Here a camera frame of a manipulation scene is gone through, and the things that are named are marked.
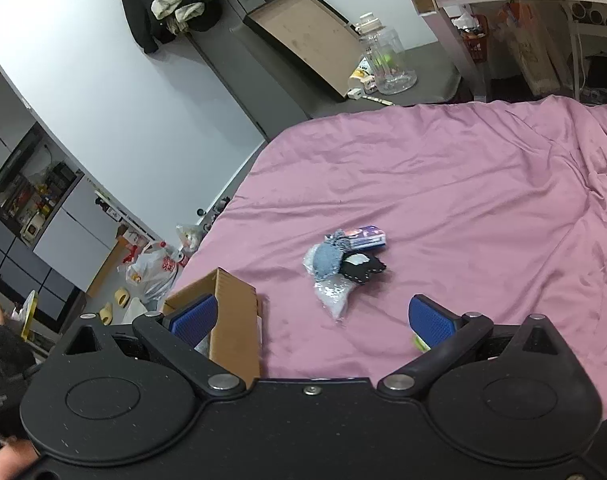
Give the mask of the person's hand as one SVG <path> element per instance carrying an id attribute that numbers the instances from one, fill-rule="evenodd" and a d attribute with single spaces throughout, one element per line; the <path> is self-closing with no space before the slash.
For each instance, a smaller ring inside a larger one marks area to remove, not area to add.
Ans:
<path id="1" fill-rule="evenodd" d="M 6 439 L 0 447 L 0 480 L 17 478 L 38 459 L 39 454 L 29 440 Z"/>

